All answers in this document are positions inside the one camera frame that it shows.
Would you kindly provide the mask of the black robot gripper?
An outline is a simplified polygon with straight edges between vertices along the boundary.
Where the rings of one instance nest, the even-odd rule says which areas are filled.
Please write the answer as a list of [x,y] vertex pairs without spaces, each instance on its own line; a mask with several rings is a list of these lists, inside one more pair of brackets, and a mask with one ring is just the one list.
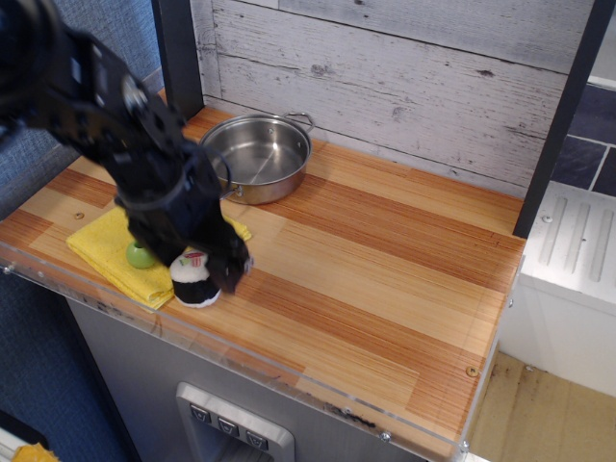
[[118,191],[116,202],[129,218],[129,230],[161,264],[170,267],[186,248],[208,253],[213,283],[236,292],[254,265],[253,257],[220,209],[221,186],[207,157],[193,153],[176,181],[163,193]]

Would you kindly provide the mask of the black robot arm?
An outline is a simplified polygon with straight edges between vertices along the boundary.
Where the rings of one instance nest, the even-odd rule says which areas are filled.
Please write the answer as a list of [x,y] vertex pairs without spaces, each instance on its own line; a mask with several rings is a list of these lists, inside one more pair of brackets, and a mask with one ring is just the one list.
[[49,1],[1,5],[1,135],[43,129],[101,165],[136,240],[170,265],[204,251],[214,283],[232,293],[252,260],[222,216],[222,188],[183,119],[90,34],[66,26]]

